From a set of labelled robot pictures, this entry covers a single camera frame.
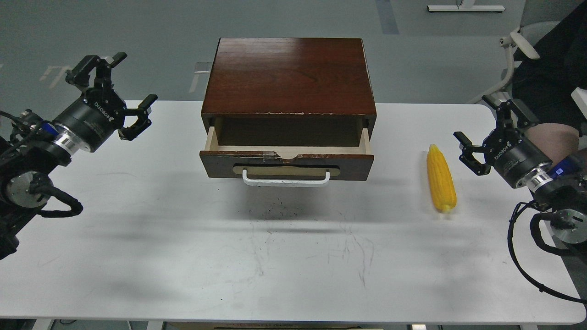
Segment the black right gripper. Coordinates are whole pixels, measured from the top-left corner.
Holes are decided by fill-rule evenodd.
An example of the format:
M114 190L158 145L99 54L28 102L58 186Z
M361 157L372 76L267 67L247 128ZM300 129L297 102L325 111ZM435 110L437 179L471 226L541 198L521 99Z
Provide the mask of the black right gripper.
M503 100L493 95L482 96L482 101L495 111L498 129L515 129L526 133L538 125L539 119L520 99ZM463 132L454 132L453 136L460 143L459 160L477 176L488 175L491 166L511 188L520 188L526 184L524 178L534 169L545 169L552 164L539 148L526 137L499 137L496 133L486 138L486 146L472 144ZM474 153L486 155L486 163L475 158Z

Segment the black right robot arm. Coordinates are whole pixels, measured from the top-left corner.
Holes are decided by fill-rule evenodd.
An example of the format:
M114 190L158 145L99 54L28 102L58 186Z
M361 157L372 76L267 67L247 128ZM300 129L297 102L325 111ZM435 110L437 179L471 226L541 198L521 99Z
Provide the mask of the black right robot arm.
M495 129L474 145L462 132L454 136L460 143L460 161L478 176L491 169L516 189L526 187L534 197L532 237L541 249L556 255L586 256L586 179L585 163L576 156L557 165L526 137L526 130L537 125L534 114L519 99L503 100L484 95L482 100L495 111ZM553 234L567 249L543 242L537 222L548 221Z

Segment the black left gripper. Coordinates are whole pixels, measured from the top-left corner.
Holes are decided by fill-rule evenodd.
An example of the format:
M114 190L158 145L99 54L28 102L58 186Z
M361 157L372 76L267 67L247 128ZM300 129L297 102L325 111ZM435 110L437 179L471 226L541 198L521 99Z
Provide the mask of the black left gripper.
M125 52L119 52L108 62L97 55L87 55L66 71L66 82L78 88L82 95L58 115L54 123L80 138L85 145L83 149L88 152L100 148L116 129L121 140L132 141L152 124L150 108L159 96L149 94L136 109L128 109L112 88L111 71L126 57ZM126 117L137 119L131 126L124 127L123 118Z

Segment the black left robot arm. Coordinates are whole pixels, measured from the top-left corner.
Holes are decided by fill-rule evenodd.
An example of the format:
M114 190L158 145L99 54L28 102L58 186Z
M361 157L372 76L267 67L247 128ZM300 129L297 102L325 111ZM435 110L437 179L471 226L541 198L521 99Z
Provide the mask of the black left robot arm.
M66 82L80 96L55 119L47 121L32 110L20 115L2 112L11 126L8 139L1 140L0 157L0 256L16 253L17 234L34 217L61 219L80 215L82 203L57 188L50 173L67 166L79 150L96 152L117 132L132 141L151 124L150 94L138 107L127 107L114 89L112 70L127 54L119 52L111 62L88 55L66 72Z

